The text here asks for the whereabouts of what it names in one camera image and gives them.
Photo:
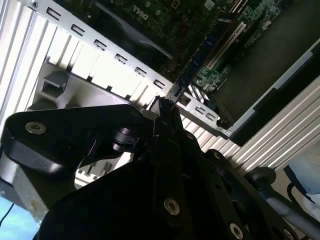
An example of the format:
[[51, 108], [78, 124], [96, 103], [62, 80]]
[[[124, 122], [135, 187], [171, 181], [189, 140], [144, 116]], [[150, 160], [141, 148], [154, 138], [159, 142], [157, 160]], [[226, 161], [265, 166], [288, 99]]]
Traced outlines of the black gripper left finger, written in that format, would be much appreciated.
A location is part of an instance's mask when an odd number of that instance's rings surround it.
[[128, 104], [13, 114], [1, 138], [0, 178], [43, 221], [58, 201], [78, 190], [78, 168], [129, 152], [133, 162], [153, 165], [153, 201], [164, 198], [173, 215], [174, 107], [157, 97], [151, 116]]

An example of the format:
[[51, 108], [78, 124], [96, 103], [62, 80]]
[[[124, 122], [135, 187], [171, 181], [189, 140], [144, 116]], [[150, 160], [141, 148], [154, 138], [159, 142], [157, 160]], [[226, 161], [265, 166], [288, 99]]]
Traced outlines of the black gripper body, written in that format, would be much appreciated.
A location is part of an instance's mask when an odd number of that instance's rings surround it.
[[182, 163], [185, 203], [177, 216], [155, 203], [150, 161], [128, 163], [58, 201], [39, 240], [223, 240], [225, 223], [194, 161]]

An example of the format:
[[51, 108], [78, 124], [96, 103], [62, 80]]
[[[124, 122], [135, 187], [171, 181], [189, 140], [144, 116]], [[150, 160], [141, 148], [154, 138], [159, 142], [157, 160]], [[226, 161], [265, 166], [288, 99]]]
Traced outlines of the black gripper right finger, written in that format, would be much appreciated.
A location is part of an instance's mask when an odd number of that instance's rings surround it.
[[295, 231], [217, 151], [202, 152], [173, 108], [173, 238], [295, 240]]

